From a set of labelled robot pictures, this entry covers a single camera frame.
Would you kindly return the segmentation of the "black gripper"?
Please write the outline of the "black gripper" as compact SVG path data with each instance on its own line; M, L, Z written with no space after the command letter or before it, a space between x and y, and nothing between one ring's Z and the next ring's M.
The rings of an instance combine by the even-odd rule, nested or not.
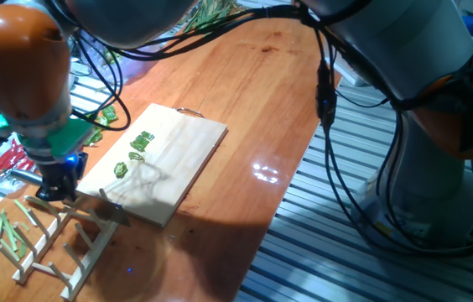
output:
M88 157L80 151L67 156L64 162L37 164L43 180L35 196L44 201L71 200L85 172Z

